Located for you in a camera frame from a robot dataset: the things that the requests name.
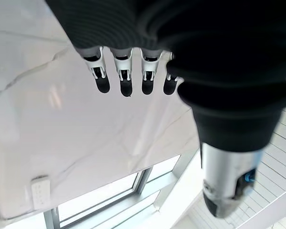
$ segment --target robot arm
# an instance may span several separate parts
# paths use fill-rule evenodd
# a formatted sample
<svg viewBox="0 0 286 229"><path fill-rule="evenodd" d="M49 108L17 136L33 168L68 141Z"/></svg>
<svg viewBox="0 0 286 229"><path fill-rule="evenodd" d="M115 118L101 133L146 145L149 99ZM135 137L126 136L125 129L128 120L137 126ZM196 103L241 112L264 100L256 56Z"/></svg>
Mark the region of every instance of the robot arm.
<svg viewBox="0 0 286 229"><path fill-rule="evenodd" d="M46 1L101 92L109 83L95 47L111 48L125 96L132 47L142 49L145 94L161 50L174 54L163 90L171 94L176 77L184 79L178 94L193 109L206 205L216 217L232 213L286 107L286 0Z"/></svg>

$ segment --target window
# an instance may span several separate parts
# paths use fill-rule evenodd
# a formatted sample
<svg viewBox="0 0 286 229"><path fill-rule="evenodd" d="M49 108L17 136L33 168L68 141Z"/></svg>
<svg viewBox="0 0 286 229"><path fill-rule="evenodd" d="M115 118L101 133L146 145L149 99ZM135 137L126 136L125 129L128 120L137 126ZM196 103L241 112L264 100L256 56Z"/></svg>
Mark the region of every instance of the window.
<svg viewBox="0 0 286 229"><path fill-rule="evenodd" d="M150 173L147 182L158 178L166 173L169 173L175 167L177 161L179 160L180 155L174 156L166 161L160 162L153 166L152 172Z"/></svg>
<svg viewBox="0 0 286 229"><path fill-rule="evenodd" d="M73 229L77 226L82 229L111 229L130 223L132 219L128 219L147 208L157 211L155 200L158 199L159 206L159 202L166 198L163 194L166 196L169 193L163 188L177 181L172 171L178 161L179 165L183 165L184 160L179 158L175 156L131 174L43 214L8 225L6 229Z"/></svg>
<svg viewBox="0 0 286 229"><path fill-rule="evenodd" d="M58 206L59 221L61 226L66 226L76 220L98 210L99 204L119 194L130 194L133 192L137 173L114 181L82 196L69 200Z"/></svg>
<svg viewBox="0 0 286 229"><path fill-rule="evenodd" d="M26 219L7 225L5 227L5 229L26 229L26 228L46 229L47 227L43 213L28 217Z"/></svg>

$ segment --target white marble surface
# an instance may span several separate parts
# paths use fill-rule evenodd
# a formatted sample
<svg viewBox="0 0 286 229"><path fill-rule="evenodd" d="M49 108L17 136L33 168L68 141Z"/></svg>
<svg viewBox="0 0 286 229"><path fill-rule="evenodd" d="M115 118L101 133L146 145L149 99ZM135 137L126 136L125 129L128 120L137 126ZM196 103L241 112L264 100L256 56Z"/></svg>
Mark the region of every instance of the white marble surface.
<svg viewBox="0 0 286 229"><path fill-rule="evenodd" d="M40 0L0 0L0 214L33 210L30 181L48 175L51 207L198 148L192 111L163 93L166 60L151 95L120 93L108 49L110 92L100 93L84 61Z"/></svg>

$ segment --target glass pane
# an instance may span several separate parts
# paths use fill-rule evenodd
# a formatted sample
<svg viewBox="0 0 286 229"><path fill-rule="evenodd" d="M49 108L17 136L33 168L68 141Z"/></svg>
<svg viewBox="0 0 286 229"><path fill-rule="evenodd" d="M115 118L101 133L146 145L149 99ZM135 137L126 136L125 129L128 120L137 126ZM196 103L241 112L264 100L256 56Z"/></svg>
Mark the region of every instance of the glass pane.
<svg viewBox="0 0 286 229"><path fill-rule="evenodd" d="M94 229L108 229L108 228L115 228L117 225L125 222L127 219L131 218L135 214L139 213L140 211L144 210L148 206L154 203L159 192L151 194L149 197L145 198L144 200L140 201L139 203L133 205L132 207L122 211L121 213L117 214L116 216L108 219L104 223L100 224L99 226L95 227Z"/></svg>
<svg viewBox="0 0 286 229"><path fill-rule="evenodd" d="M47 227L43 213L28 217L26 219L20 220L16 223L7 225L5 227L5 229L26 229L26 228L46 229Z"/></svg>
<svg viewBox="0 0 286 229"><path fill-rule="evenodd" d="M152 172L148 177L148 181L151 181L157 177L162 176L165 173L171 172L175 167L180 155L174 156L166 161L160 162L153 166Z"/></svg>
<svg viewBox="0 0 286 229"><path fill-rule="evenodd" d="M80 197L60 204L58 206L59 220L62 221L107 199L110 199L115 195L131 189L133 187L136 176L136 173L131 174L108 185L88 192Z"/></svg>

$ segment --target black rubber fingertip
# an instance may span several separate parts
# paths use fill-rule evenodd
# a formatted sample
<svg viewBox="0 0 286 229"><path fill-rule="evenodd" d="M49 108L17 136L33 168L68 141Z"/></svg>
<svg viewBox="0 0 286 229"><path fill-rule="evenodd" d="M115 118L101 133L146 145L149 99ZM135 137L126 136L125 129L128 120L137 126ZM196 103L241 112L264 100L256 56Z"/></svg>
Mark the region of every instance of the black rubber fingertip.
<svg viewBox="0 0 286 229"><path fill-rule="evenodd" d="M108 77L106 76L105 78L99 78L96 81L97 88L99 89L100 92L102 93L107 93L110 90L110 84Z"/></svg>
<svg viewBox="0 0 286 229"><path fill-rule="evenodd" d="M144 94L150 94L153 92L153 81L142 81L142 92Z"/></svg>
<svg viewBox="0 0 286 229"><path fill-rule="evenodd" d="M120 86L122 95L124 95L125 97L131 96L131 94L133 93L133 84L131 80L120 81Z"/></svg>
<svg viewBox="0 0 286 229"><path fill-rule="evenodd" d="M163 92L166 95L171 95L174 93L177 86L177 81L175 80L167 80L164 81Z"/></svg>

